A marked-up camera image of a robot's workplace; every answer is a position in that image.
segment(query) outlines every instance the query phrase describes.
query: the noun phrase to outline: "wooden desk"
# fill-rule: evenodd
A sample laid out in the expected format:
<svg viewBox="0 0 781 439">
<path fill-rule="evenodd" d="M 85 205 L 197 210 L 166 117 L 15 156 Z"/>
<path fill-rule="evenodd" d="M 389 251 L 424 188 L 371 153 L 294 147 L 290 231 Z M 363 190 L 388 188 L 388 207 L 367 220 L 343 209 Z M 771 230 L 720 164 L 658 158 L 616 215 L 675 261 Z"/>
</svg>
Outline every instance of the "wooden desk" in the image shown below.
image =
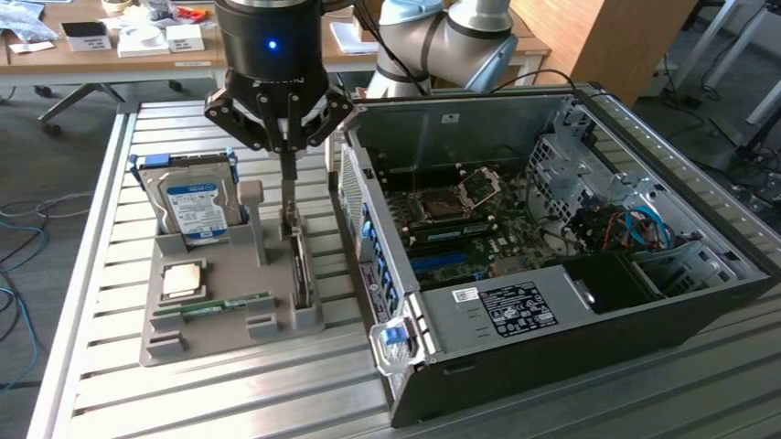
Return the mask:
<svg viewBox="0 0 781 439">
<path fill-rule="evenodd" d="M 213 9 L 213 6 L 198 7 Z M 69 4 L 46 4 L 42 21 L 50 29 L 62 34 L 59 23 L 93 21 L 106 17 L 98 0 L 73 0 Z M 35 76 L 34 83 L 78 83 L 88 82 L 89 77 L 105 76 L 100 81 L 149 80 L 149 79 L 184 79 L 189 77 L 210 76 L 210 69 L 224 65 L 221 53 L 220 32 L 216 27 L 201 29 L 205 50 L 194 52 L 172 53 L 162 56 L 120 58 L 116 49 L 97 50 L 93 52 L 72 52 L 63 39 L 53 41 L 54 48 L 26 54 L 14 54 L 6 45 L 2 45 L 2 58 L 7 63 L 0 63 L 0 82 L 17 80 L 15 85 L 29 83 L 23 78 Z M 18 43 L 10 32 L 3 34 L 2 40 L 7 44 Z M 113 48 L 117 45 L 116 31 L 112 31 L 110 42 Z"/>
<path fill-rule="evenodd" d="M 197 7 L 213 10 L 212 5 Z M 105 16 L 98 0 L 73 0 L 69 4 L 46 4 L 43 23 L 61 34 L 59 23 L 93 21 Z M 509 64 L 520 68 L 519 74 L 521 74 L 539 68 L 541 58 L 549 49 L 532 36 L 517 16 L 515 14 L 512 16 L 517 50 Z M 321 55 L 325 69 L 333 72 L 373 70 L 375 54 L 347 55 L 339 50 L 331 32 L 332 21 L 349 21 L 349 19 L 329 16 L 322 18 Z M 72 52 L 63 39 L 53 41 L 54 48 L 22 55 L 11 53 L 6 45 L 0 44 L 2 54 L 0 56 L 0 85 L 51 85 L 188 78 L 213 78 L 220 83 L 226 64 L 218 28 L 202 29 L 201 33 L 205 43 L 202 51 L 125 59 L 118 58 L 116 49 Z M 112 34 L 112 45 L 116 47 L 116 31 Z M 2 35 L 0 41 L 7 44 L 19 42 L 9 32 Z"/>
</svg>

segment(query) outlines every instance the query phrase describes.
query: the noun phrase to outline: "wire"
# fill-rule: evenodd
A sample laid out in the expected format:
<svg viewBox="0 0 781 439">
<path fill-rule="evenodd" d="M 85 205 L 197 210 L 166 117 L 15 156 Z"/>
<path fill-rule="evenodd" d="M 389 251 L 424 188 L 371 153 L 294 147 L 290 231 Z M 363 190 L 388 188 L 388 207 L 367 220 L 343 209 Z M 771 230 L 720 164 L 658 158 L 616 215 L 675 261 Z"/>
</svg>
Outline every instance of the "wire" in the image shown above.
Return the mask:
<svg viewBox="0 0 781 439">
<path fill-rule="evenodd" d="M 680 135 L 682 133 L 686 133 L 686 132 L 695 130 L 696 128 L 704 126 L 704 119 L 695 112 L 691 112 L 691 111 L 686 110 L 684 108 L 680 108 L 680 104 L 679 104 L 680 101 L 678 99 L 678 91 L 674 87 L 672 74 L 670 73 L 670 67 L 667 65 L 667 54 L 666 53 L 663 54 L 663 72 L 664 72 L 664 76 L 667 77 L 667 85 L 670 86 L 670 91 L 672 92 L 672 101 L 668 102 L 664 98 L 660 98 L 660 103 L 667 108 L 671 108 L 672 110 L 682 112 L 683 114 L 687 114 L 688 116 L 691 116 L 692 118 L 696 119 L 695 124 L 680 128 L 679 130 L 676 130 L 675 132 L 672 132 L 671 134 L 667 135 L 667 140 L 672 140 L 672 138 L 676 137 L 678 135 Z"/>
<path fill-rule="evenodd" d="M 46 243 L 49 242 L 49 235 L 46 234 L 46 232 L 42 229 L 39 229 L 37 227 L 14 226 L 13 224 L 7 224 L 6 222 L 2 222 L 2 221 L 0 221 L 0 226 L 5 227 L 7 229 L 13 229 L 13 230 L 29 230 L 29 231 L 33 231 L 39 236 L 39 242 L 38 242 L 37 248 L 33 250 L 33 252 L 23 259 L 21 259 L 19 262 L 17 262 L 14 265 L 10 265 L 10 267 L 0 268 L 1 273 L 7 273 L 10 270 L 15 270 L 22 265 L 25 265 L 42 252 L 43 248 L 46 247 Z"/>
<path fill-rule="evenodd" d="M 15 203 L 7 203 L 7 204 L 5 204 L 5 206 L 0 207 L 0 209 L 5 208 L 5 207 L 7 207 L 7 206 L 11 206 L 11 205 L 14 205 L 14 204 L 21 204 L 21 203 L 37 203 L 37 201 L 17 201 Z M 41 229 L 41 230 L 45 230 L 45 229 L 46 229 L 46 226 L 49 225 L 49 210 L 47 210 L 47 209 L 45 209 L 42 213 L 43 213 L 43 220 L 39 222 L 39 226 L 37 226 L 37 228 L 38 228 L 38 229 Z M 19 251 L 23 249 L 23 247 L 26 247 L 26 246 L 29 245 L 29 243 L 33 241 L 33 239 L 34 239 L 37 236 L 38 236 L 38 234 L 37 234 L 37 233 L 33 233 L 31 235 L 29 235 L 29 238 L 26 239 L 26 241 L 25 241 L 25 242 L 22 242 L 22 243 L 21 243 L 21 245 L 19 245 L 19 246 L 18 246 L 15 249 L 13 249 L 13 251 L 10 251 L 10 252 L 9 252 L 9 253 L 7 253 L 7 254 L 6 254 L 3 257 L 2 257 L 2 259 L 0 259 L 0 264 L 1 264 L 2 262 L 5 262 L 7 259 L 10 259 L 10 258 L 13 257 L 13 255 L 14 255 L 15 253 L 18 253 L 18 252 L 19 252 Z"/>
<path fill-rule="evenodd" d="M 539 69 L 539 70 L 529 71 L 528 73 L 523 73 L 521 75 L 516 76 L 513 79 L 508 80 L 499 87 L 496 87 L 495 89 L 492 89 L 491 91 L 488 91 L 488 93 L 493 93 L 493 92 L 499 91 L 507 85 L 509 85 L 511 83 L 513 83 L 516 80 L 521 80 L 523 78 L 525 78 L 525 77 L 528 77 L 531 75 L 536 75 L 539 73 L 555 73 L 556 75 L 561 76 L 565 79 L 565 82 L 569 84 L 569 87 L 572 87 L 572 90 L 576 90 L 575 83 L 572 82 L 572 79 L 565 75 L 565 73 L 563 73 L 561 71 L 555 70 L 555 69 Z"/>
<path fill-rule="evenodd" d="M 419 95 L 427 96 L 428 93 L 425 92 L 425 90 L 423 90 L 423 88 L 420 87 L 420 85 L 415 81 L 415 77 L 412 76 L 412 72 L 405 67 L 405 65 L 401 62 L 401 60 L 399 59 L 399 57 L 395 56 L 395 53 L 392 53 L 391 48 L 388 48 L 388 45 L 385 44 L 384 39 L 379 35 L 379 25 L 375 23 L 375 20 L 372 19 L 371 14 L 368 13 L 368 7 L 365 6 L 365 0 L 360 1 L 360 6 L 361 6 L 363 10 L 357 7 L 357 3 L 355 4 L 355 12 L 356 12 L 355 17 L 357 17 L 357 21 L 360 22 L 361 26 L 365 27 L 365 30 L 368 30 L 368 32 L 371 33 L 372 37 L 376 40 L 376 43 L 379 43 L 379 46 L 381 46 L 383 50 L 388 54 L 389 60 L 404 71 L 404 75 L 409 79 L 409 81 L 412 82 L 412 85 L 415 85 L 415 88 L 417 89 Z"/>
<path fill-rule="evenodd" d="M 14 213 L 7 213 L 3 211 L 3 208 L 6 208 L 7 206 L 13 206 L 14 204 L 22 204 L 22 203 L 33 203 L 33 201 L 18 201 L 15 203 L 7 203 L 5 204 L 5 206 L 0 207 L 0 217 L 5 217 L 5 218 L 18 218 L 18 217 L 27 217 L 29 215 L 37 215 L 38 217 L 43 217 L 43 213 L 42 210 L 46 210 L 49 208 L 53 208 L 58 203 L 61 203 L 62 201 L 66 201 L 69 199 L 76 199 L 76 198 L 84 198 L 84 197 L 90 197 L 94 193 L 93 192 L 78 192 L 78 193 L 73 193 L 73 194 L 66 194 L 62 195 L 61 197 L 57 198 L 51 198 L 47 199 L 45 201 L 41 201 L 34 209 L 30 210 L 25 210 L 22 212 L 14 212 Z M 84 209 L 80 210 L 77 212 L 70 212 L 70 213 L 63 213 L 61 215 L 50 215 L 49 213 L 45 214 L 45 216 L 47 216 L 51 219 L 61 219 L 61 218 L 70 218 L 70 217 L 76 217 L 78 215 L 84 215 L 85 213 L 89 212 L 89 209 Z"/>
<path fill-rule="evenodd" d="M 720 95 L 718 94 L 718 91 L 712 88 L 708 87 L 707 85 L 704 85 L 704 79 L 707 78 L 707 76 L 710 76 L 710 72 L 712 71 L 712 69 L 715 68 L 718 62 L 720 61 L 720 58 L 723 57 L 723 55 L 727 53 L 727 51 L 731 49 L 731 47 L 734 46 L 734 44 L 736 43 L 736 40 L 740 38 L 740 36 L 743 35 L 744 29 L 747 28 L 747 25 L 750 25 L 750 23 L 754 21 L 754 19 L 756 18 L 756 16 L 759 15 L 759 12 L 764 9 L 764 6 L 767 5 L 767 2 L 762 3 L 759 9 L 756 10 L 756 12 L 754 13 L 754 15 L 746 20 L 746 22 L 743 23 L 743 27 L 740 27 L 740 30 L 736 32 L 736 34 L 734 35 L 734 37 L 731 37 L 724 43 L 723 43 L 723 49 L 716 53 L 716 57 L 712 59 L 712 63 L 710 64 L 710 67 L 707 68 L 707 70 L 704 71 L 704 73 L 702 74 L 702 76 L 699 77 L 699 87 L 700 89 L 703 89 L 707 93 L 710 93 L 707 95 L 707 98 L 711 101 L 720 101 Z"/>
<path fill-rule="evenodd" d="M 6 98 L 0 96 L 0 103 L 5 103 L 5 102 L 10 101 L 10 98 L 13 97 L 14 93 L 15 93 L 15 86 L 10 87 L 10 93 L 7 94 Z"/>
<path fill-rule="evenodd" d="M 610 221 L 607 222 L 607 230 L 604 231 L 604 242 L 602 244 L 603 250 L 607 248 L 607 242 L 610 240 L 610 230 L 612 229 L 612 222 L 615 221 L 615 218 L 618 217 L 619 214 L 620 212 L 615 212 L 612 215 L 610 215 Z"/>
<path fill-rule="evenodd" d="M 19 292 L 18 288 L 15 288 L 13 286 L 13 282 L 10 281 L 10 278 L 7 277 L 7 274 L 3 273 L 3 272 L 0 272 L 0 277 L 2 277 L 2 279 L 5 280 L 7 289 L 15 293 L 15 298 L 18 299 L 17 301 L 14 301 L 14 303 L 17 303 L 17 307 L 15 307 L 15 313 L 17 314 L 13 317 L 13 322 L 10 323 L 10 327 L 6 330 L 6 333 L 9 334 L 10 331 L 13 330 L 13 327 L 15 326 L 15 324 L 18 322 L 18 317 L 21 315 L 21 310 L 18 308 L 18 302 L 21 302 L 23 304 L 25 309 L 29 309 L 29 306 L 26 306 L 26 302 L 23 301 L 23 297 L 21 297 L 21 292 Z M 33 319 L 31 318 L 30 318 L 30 321 L 29 322 L 30 322 L 30 327 L 33 329 L 33 336 L 35 337 L 37 349 L 41 352 L 47 353 L 49 350 L 46 349 L 46 347 L 39 342 L 39 337 L 37 336 L 35 326 L 33 325 Z"/>
<path fill-rule="evenodd" d="M 30 320 L 29 320 L 29 313 L 26 312 L 26 305 L 23 304 L 22 300 L 18 298 L 18 296 L 15 295 L 15 293 L 13 293 L 13 291 L 10 291 L 6 288 L 0 288 L 0 291 L 2 293 L 7 294 L 10 296 L 10 298 L 15 301 L 17 307 L 21 310 L 21 317 L 23 319 L 23 324 L 26 325 L 26 332 L 29 334 L 30 345 L 33 347 L 33 357 L 30 359 L 29 366 L 26 366 L 26 369 L 23 370 L 23 372 L 21 373 L 21 375 L 18 376 L 18 378 L 14 379 L 0 390 L 0 395 L 2 395 L 5 393 L 7 393 L 7 391 L 13 388 L 13 386 L 15 385 L 17 382 L 19 382 L 21 380 L 23 380 L 23 378 L 26 377 L 26 375 L 29 374 L 29 372 L 35 367 L 35 364 L 37 364 L 37 354 L 38 353 L 37 353 L 35 333 L 33 331 L 33 324 L 30 323 Z"/>
</svg>

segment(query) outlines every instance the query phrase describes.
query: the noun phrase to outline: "paper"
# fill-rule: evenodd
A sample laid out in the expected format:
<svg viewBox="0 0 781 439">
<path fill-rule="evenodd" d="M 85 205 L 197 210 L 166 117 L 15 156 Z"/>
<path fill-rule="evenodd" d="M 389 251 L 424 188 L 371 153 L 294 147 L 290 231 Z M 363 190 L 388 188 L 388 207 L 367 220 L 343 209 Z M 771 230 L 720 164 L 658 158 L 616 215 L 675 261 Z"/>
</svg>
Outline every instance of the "paper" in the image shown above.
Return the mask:
<svg viewBox="0 0 781 439">
<path fill-rule="evenodd" d="M 47 41 L 42 43 L 31 43 L 31 44 L 7 44 L 13 53 L 27 53 L 27 52 L 37 52 L 38 50 L 45 50 L 46 48 L 53 48 L 53 44 Z"/>
<path fill-rule="evenodd" d="M 331 23 L 331 32 L 333 32 L 333 37 L 336 40 L 336 44 L 339 45 L 339 49 L 347 54 L 356 54 L 356 53 L 376 53 L 377 43 L 368 42 L 364 43 L 357 39 L 357 35 L 355 35 L 355 29 L 351 23 Z"/>
</svg>

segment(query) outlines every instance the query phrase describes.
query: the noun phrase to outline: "black cable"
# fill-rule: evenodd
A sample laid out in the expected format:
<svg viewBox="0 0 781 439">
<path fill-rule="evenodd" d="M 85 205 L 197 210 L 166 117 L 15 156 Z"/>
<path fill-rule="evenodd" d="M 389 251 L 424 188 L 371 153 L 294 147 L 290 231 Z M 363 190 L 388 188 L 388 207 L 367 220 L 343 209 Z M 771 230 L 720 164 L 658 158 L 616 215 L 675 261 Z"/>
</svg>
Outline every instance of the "black cable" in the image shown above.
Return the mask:
<svg viewBox="0 0 781 439">
<path fill-rule="evenodd" d="M 26 302 L 23 301 L 23 297 L 21 297 L 21 292 L 15 288 L 15 286 L 13 285 L 10 278 L 7 277 L 7 273 L 3 272 L 2 270 L 0 270 L 0 277 L 2 277 L 2 280 L 5 281 L 5 283 L 7 285 L 7 289 L 10 291 L 13 291 L 13 293 L 15 295 L 15 302 L 18 302 L 15 304 L 15 316 L 13 317 L 13 321 L 10 322 L 10 327 L 6 329 L 6 332 L 0 337 L 0 341 L 2 341 L 7 337 L 7 335 L 13 331 L 13 327 L 18 323 L 18 318 L 21 315 L 21 306 L 19 306 L 19 304 L 21 304 L 23 306 L 23 309 L 26 309 L 26 313 L 27 313 L 27 317 L 29 317 L 29 329 L 30 329 L 30 333 L 33 334 L 33 339 L 35 340 L 35 345 L 37 345 L 38 349 L 45 354 L 49 354 L 49 350 L 43 347 L 42 343 L 39 342 L 39 337 L 37 336 L 37 330 L 35 330 L 35 327 L 33 325 L 33 319 L 31 319 L 31 316 L 29 315 L 29 306 L 26 306 Z"/>
<path fill-rule="evenodd" d="M 10 93 L 7 94 L 7 97 L 3 98 L 2 96 L 0 96 L 0 103 L 5 103 L 7 101 L 10 101 L 10 98 L 13 97 L 13 93 L 15 93 L 15 86 L 13 86 L 10 88 Z"/>
<path fill-rule="evenodd" d="M 404 71 L 404 75 L 409 79 L 412 84 L 415 85 L 415 88 L 417 89 L 419 95 L 427 96 L 428 93 L 425 92 L 425 90 L 423 90 L 423 88 L 419 86 L 417 82 L 415 81 L 415 77 L 412 76 L 412 72 L 409 71 L 409 69 L 407 68 L 407 66 L 404 65 L 404 63 L 399 59 L 399 57 L 395 56 L 395 53 L 392 53 L 391 48 L 388 48 L 388 45 L 385 44 L 384 39 L 379 35 L 379 25 L 375 23 L 375 20 L 372 19 L 371 14 L 368 13 L 368 8 L 365 7 L 365 0 L 360 1 L 360 6 L 361 6 L 363 10 L 359 8 L 359 3 L 355 4 L 355 12 L 356 12 L 355 17 L 357 17 L 357 21 L 360 22 L 361 26 L 365 27 L 365 29 L 371 33 L 372 37 L 375 38 L 376 43 L 379 44 L 379 46 L 381 46 L 383 50 L 388 54 L 389 60 L 392 60 L 395 65 Z"/>
<path fill-rule="evenodd" d="M 9 383 L 6 382 L 0 382 L 0 389 L 3 389 L 7 384 Z M 13 384 L 13 389 L 33 389 L 35 387 L 39 387 L 41 384 L 42 384 L 41 380 L 21 381 Z"/>
<path fill-rule="evenodd" d="M 35 204 L 39 205 L 39 201 L 15 201 L 13 203 L 6 203 L 2 206 L 0 206 L 0 210 L 2 210 L 3 208 L 6 208 L 7 206 L 14 206 L 17 204 Z M 47 222 L 49 222 L 49 209 L 45 208 L 41 210 L 41 213 L 43 214 L 43 219 L 39 223 L 38 228 L 41 230 L 43 230 L 46 228 Z M 30 235 L 30 237 L 26 239 L 26 241 L 23 241 L 17 247 L 15 249 L 13 249 L 13 251 L 10 251 L 3 257 L 2 259 L 0 259 L 0 264 L 2 264 L 2 262 L 5 262 L 7 259 L 10 259 L 10 257 L 13 257 L 13 255 L 15 253 L 18 253 L 29 244 L 30 242 L 35 239 L 35 237 L 38 236 L 37 233 L 33 233 Z M 18 297 L 18 291 L 15 290 L 15 288 L 13 288 L 13 284 L 10 282 L 10 278 L 7 277 L 7 274 L 0 270 L 0 275 L 2 276 L 5 283 L 7 285 L 7 289 L 13 290 L 17 294 Z M 2 313 L 9 307 L 10 305 L 14 305 L 15 307 L 15 314 L 13 316 L 13 320 L 10 321 L 10 325 L 7 326 L 5 332 L 2 333 L 2 335 L 0 335 L 0 342 L 2 342 L 2 340 L 5 340 L 7 338 L 7 336 L 10 335 L 10 333 L 13 332 L 13 329 L 15 328 L 15 325 L 19 322 L 19 317 L 21 317 L 21 307 L 18 306 L 18 302 L 17 299 L 11 299 L 10 296 L 7 297 L 7 301 L 5 302 L 5 304 L 2 305 L 2 308 L 0 308 L 0 313 Z"/>
<path fill-rule="evenodd" d="M 37 206 L 39 206 L 39 205 L 41 205 L 39 201 L 15 201 L 15 202 L 13 202 L 13 203 L 6 203 L 6 204 L 3 204 L 2 206 L 0 206 L 0 210 L 3 210 L 3 209 L 7 207 L 7 206 L 14 206 L 14 205 L 17 205 L 17 204 L 35 204 Z M 45 229 L 46 229 L 46 225 L 49 224 L 49 207 L 45 207 L 45 208 L 43 208 L 43 209 L 39 211 L 39 213 L 41 213 L 41 214 L 42 214 L 42 216 L 43 216 L 43 220 L 39 222 L 39 226 L 37 226 L 37 228 L 38 228 L 38 229 L 41 229 L 41 230 L 45 230 Z M 10 253 L 9 253 L 9 254 L 6 254 L 6 255 L 5 255 L 5 256 L 3 256 L 3 257 L 0 259 L 0 264 L 1 264 L 2 262 L 5 262 L 7 259 L 10 259 L 10 258 L 13 257 L 13 255 L 14 255 L 15 253 L 18 253 L 18 252 L 19 252 L 19 251 L 21 251 L 21 250 L 22 250 L 22 249 L 23 249 L 23 248 L 25 248 L 25 247 L 29 245 L 29 243 L 30 243 L 30 242 L 31 242 L 31 241 L 33 241 L 33 240 L 34 240 L 34 239 L 35 239 L 38 236 L 39 236 L 39 234 L 38 234 L 38 233 L 33 233 L 33 234 L 29 236 L 29 238 L 26 239 L 26 241 L 25 241 L 25 242 L 22 242 L 22 243 L 19 244 L 19 246 L 18 246 L 15 249 L 13 249 L 13 251 L 10 251 Z"/>
<path fill-rule="evenodd" d="M 0 274 L 6 279 L 6 282 L 7 282 L 6 273 L 0 271 Z M 13 329 L 15 328 L 15 325 L 19 323 L 21 307 L 18 304 L 18 296 L 15 298 L 10 298 L 10 302 L 15 306 L 15 315 L 13 316 L 13 320 L 10 321 L 10 325 L 7 326 L 5 332 L 0 336 L 0 343 L 2 342 L 2 340 L 5 340 L 7 338 L 7 336 L 13 332 Z"/>
<path fill-rule="evenodd" d="M 667 65 L 667 54 L 663 54 L 663 74 L 667 77 L 667 85 L 670 86 L 670 91 L 672 93 L 672 101 L 670 102 L 666 98 L 660 98 L 660 103 L 664 107 L 675 110 L 676 112 L 682 112 L 683 114 L 687 114 L 688 116 L 691 116 L 694 119 L 696 119 L 696 123 L 686 126 L 683 128 L 680 128 L 679 130 L 676 130 L 675 132 L 672 132 L 671 134 L 668 134 L 667 140 L 672 140 L 674 137 L 676 137 L 678 135 L 680 135 L 684 132 L 688 132 L 691 130 L 695 130 L 696 128 L 700 128 L 702 126 L 704 126 L 704 119 L 700 117 L 699 114 L 696 114 L 695 112 L 691 112 L 688 110 L 686 110 L 684 108 L 680 108 L 680 104 L 679 104 L 679 99 L 678 99 L 678 91 L 674 87 L 674 83 L 672 83 L 672 74 L 670 73 L 670 67 Z"/>
<path fill-rule="evenodd" d="M 513 83 L 516 80 L 521 80 L 523 78 L 531 76 L 531 75 L 536 75 L 539 73 L 555 73 L 556 75 L 561 76 L 567 83 L 569 84 L 569 87 L 572 87 L 572 90 L 576 90 L 575 87 L 575 83 L 572 82 L 572 79 L 565 75 L 565 73 L 563 73 L 559 70 L 555 69 L 539 69 L 535 71 L 529 71 L 528 73 L 523 73 L 521 75 L 516 76 L 512 80 L 508 80 L 504 84 L 501 84 L 499 87 L 496 87 L 495 89 L 492 89 L 489 91 L 489 93 L 493 93 L 496 91 L 499 91 L 500 89 L 503 89 L 507 85 L 509 85 L 511 83 Z"/>
<path fill-rule="evenodd" d="M 712 63 L 710 64 L 710 67 L 707 68 L 707 70 L 704 71 L 704 73 L 702 74 L 702 76 L 699 77 L 699 87 L 700 87 L 700 89 L 703 91 L 706 91 L 707 93 L 710 93 L 707 95 L 707 98 L 711 101 L 716 101 L 716 102 L 720 101 L 720 95 L 718 94 L 718 91 L 712 87 L 708 87 L 708 86 L 704 85 L 704 79 L 710 75 L 710 72 L 715 68 L 715 66 L 716 66 L 720 58 L 723 57 L 723 55 L 726 55 L 727 51 L 731 49 L 731 47 L 736 43 L 736 40 L 743 35 L 743 32 L 744 32 L 744 29 L 747 28 L 747 25 L 751 23 L 751 21 L 754 21 L 754 19 L 759 15 L 759 12 L 762 11 L 762 9 L 764 8 L 766 5 L 767 5 L 767 2 L 764 2 L 762 4 L 760 8 L 756 10 L 756 12 L 754 13 L 754 15 L 746 20 L 746 22 L 743 23 L 743 27 L 740 27 L 740 30 L 734 35 L 734 37 L 731 37 L 731 39 L 727 40 L 727 42 L 724 43 L 724 48 L 716 53 L 716 57 L 712 59 Z"/>
</svg>

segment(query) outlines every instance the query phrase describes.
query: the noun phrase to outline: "blue latch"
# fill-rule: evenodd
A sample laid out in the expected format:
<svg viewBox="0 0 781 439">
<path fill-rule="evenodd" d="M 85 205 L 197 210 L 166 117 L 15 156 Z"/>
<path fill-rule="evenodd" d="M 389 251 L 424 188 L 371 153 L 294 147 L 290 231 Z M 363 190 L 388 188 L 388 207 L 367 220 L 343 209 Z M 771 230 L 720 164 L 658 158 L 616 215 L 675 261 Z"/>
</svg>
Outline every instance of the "blue latch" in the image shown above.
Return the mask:
<svg viewBox="0 0 781 439">
<path fill-rule="evenodd" d="M 409 336 L 405 334 L 404 327 L 388 327 L 379 333 L 379 339 L 385 345 L 395 345 L 396 343 L 404 343 Z"/>
<path fill-rule="evenodd" d="M 371 231 L 371 221 L 369 221 L 369 220 L 367 220 L 367 221 L 363 223 L 363 230 L 361 230 L 361 236 L 363 236 L 364 238 L 368 238 L 368 233 L 369 233 L 369 231 Z"/>
</svg>

